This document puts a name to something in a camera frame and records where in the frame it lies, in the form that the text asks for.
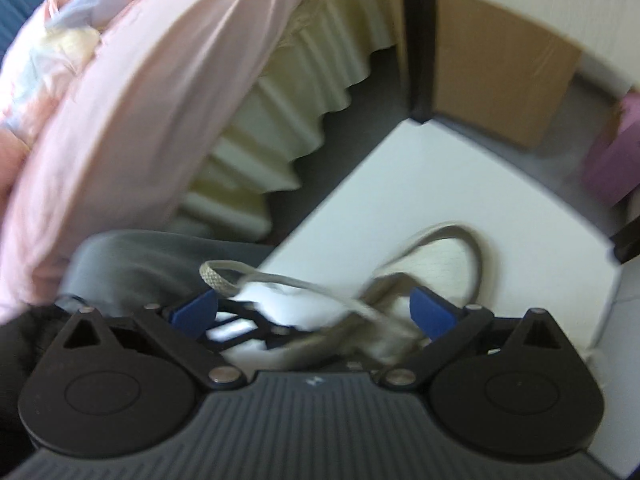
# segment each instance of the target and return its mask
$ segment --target circular motor cover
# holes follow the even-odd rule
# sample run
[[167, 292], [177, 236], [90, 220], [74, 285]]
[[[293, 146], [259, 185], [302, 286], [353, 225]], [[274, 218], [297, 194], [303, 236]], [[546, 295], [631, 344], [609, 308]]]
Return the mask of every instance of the circular motor cover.
[[584, 449], [604, 413], [598, 385], [548, 315], [528, 314], [499, 352], [445, 367], [429, 401], [456, 438], [524, 462]]
[[65, 326], [20, 394], [20, 418], [40, 446], [81, 458], [121, 456], [161, 442], [193, 410], [196, 392], [184, 371], [123, 348], [101, 323], [96, 314]]

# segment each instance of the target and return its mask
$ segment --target gray fabric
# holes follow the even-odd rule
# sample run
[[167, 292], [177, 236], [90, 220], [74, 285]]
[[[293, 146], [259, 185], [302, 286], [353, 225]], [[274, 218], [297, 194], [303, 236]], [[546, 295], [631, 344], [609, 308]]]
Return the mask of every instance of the gray fabric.
[[[171, 305], [208, 290], [198, 273], [206, 260], [237, 260], [255, 267], [271, 250], [172, 233], [110, 232], [89, 238], [76, 251], [59, 295], [79, 296], [105, 316], [124, 316], [147, 303]], [[73, 312], [79, 303], [58, 305]]]

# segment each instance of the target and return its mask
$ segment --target blue gripper pad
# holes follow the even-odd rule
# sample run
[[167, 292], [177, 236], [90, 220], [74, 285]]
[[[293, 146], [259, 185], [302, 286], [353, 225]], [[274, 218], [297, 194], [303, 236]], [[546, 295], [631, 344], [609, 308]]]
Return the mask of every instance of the blue gripper pad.
[[218, 313], [218, 295], [208, 290], [195, 300], [176, 310], [170, 319], [171, 326], [192, 339], [202, 336], [216, 320]]
[[453, 327], [462, 311], [428, 288], [415, 287], [409, 294], [412, 321], [431, 340], [436, 340]]

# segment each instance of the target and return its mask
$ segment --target ruffled bed skirt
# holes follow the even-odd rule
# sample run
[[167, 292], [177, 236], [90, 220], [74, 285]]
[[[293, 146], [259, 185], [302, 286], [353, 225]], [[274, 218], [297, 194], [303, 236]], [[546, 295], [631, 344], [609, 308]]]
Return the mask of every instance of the ruffled bed skirt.
[[322, 145], [322, 115], [349, 106], [346, 89], [367, 78], [370, 54], [393, 44], [387, 0], [303, 0], [168, 230], [265, 236], [264, 195], [303, 185], [292, 161]]

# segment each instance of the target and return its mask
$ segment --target gray floor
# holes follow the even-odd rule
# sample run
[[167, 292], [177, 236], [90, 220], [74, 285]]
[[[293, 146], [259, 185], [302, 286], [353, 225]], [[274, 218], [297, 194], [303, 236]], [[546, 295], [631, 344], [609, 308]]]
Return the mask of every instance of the gray floor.
[[[395, 51], [374, 53], [371, 66], [371, 76], [350, 89], [351, 106], [325, 115], [322, 122], [326, 140], [322, 148], [294, 164], [303, 187], [270, 196], [274, 222], [271, 242], [283, 239], [300, 224], [406, 118]], [[610, 236], [622, 226], [624, 208], [610, 209], [598, 203], [581, 187], [579, 177], [581, 161], [606, 123], [613, 103], [599, 89], [575, 78], [545, 139], [530, 152], [451, 120], [438, 120], [541, 182]]]

